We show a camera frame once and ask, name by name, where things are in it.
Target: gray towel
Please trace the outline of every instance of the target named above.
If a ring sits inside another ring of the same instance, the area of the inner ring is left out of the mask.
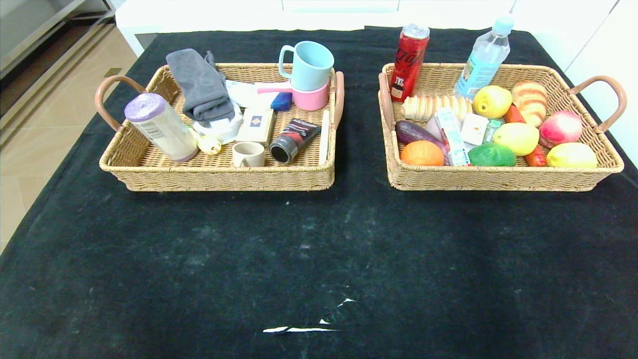
[[[225,77],[215,69],[210,51],[203,59],[193,49],[178,50],[168,54],[166,62],[186,98],[185,115],[195,121],[232,119],[235,116]]]

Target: mug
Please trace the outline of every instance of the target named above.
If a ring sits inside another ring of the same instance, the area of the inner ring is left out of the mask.
[[[286,51],[294,53],[292,73],[283,70],[283,56]],[[284,45],[279,52],[279,73],[290,79],[299,91],[314,91],[322,87],[330,77],[334,56],[327,47],[312,41],[302,41],[295,47]]]
[[[315,111],[323,108],[328,103],[328,81],[322,87],[312,91],[300,91],[290,85],[290,82],[257,82],[257,93],[264,92],[292,92],[292,102],[298,108],[306,111]]]
[[[239,142],[233,146],[233,165],[235,167],[263,167],[264,148],[257,142]]]

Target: eggplant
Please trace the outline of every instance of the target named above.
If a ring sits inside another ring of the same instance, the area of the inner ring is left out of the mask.
[[[441,143],[441,141],[416,123],[409,121],[397,121],[394,126],[394,130],[397,133],[397,141],[403,144],[408,144],[414,141],[430,141],[442,149],[445,149],[445,146]]]

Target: pink cup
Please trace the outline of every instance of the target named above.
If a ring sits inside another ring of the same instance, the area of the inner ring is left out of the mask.
[[[292,101],[302,110],[315,111],[328,103],[328,82],[312,91],[300,91],[286,82],[260,82],[256,84],[257,93],[264,92],[292,92]]]

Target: basket handle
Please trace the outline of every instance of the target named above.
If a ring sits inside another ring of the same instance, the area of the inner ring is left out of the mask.
[[[336,98],[336,103],[334,104],[334,128],[335,129],[339,127],[339,122],[341,122],[341,115],[343,114],[344,97],[346,95],[344,82],[343,82],[343,72],[337,71],[336,75],[337,75],[337,81],[336,81],[337,82],[336,83],[337,98]]]
[[[119,122],[117,122],[111,114],[108,113],[106,107],[104,107],[104,94],[107,92],[108,88],[111,87],[115,82],[123,81],[129,84],[132,88],[136,89],[139,93],[145,93],[146,89],[142,87],[142,85],[135,82],[130,77],[122,76],[122,75],[114,75],[111,77],[107,77],[102,83],[98,86],[98,89],[95,91],[95,107],[98,109],[98,113],[104,121],[108,123],[113,131],[119,131],[120,127],[122,127]]]
[[[392,101],[390,101],[390,88],[388,87],[388,76],[385,72],[379,73],[379,90],[381,91],[381,108],[383,117],[388,125],[388,129],[392,131],[394,126],[394,113],[392,113]]]
[[[618,83],[618,81],[612,79],[609,76],[594,76],[590,79],[583,81],[582,84],[574,87],[573,89],[570,89],[569,93],[576,95],[577,93],[581,92],[584,88],[586,88],[587,86],[591,85],[592,83],[596,81],[606,82],[614,90],[614,92],[616,93],[616,96],[618,96],[618,108],[616,109],[616,112],[614,112],[611,116],[609,116],[607,121],[604,121],[600,125],[596,126],[597,130],[605,132],[609,129],[609,127],[611,127],[611,125],[614,124],[614,122],[616,122],[616,120],[623,114],[623,112],[627,108],[627,94],[625,93],[623,86],[620,86],[620,83]]]

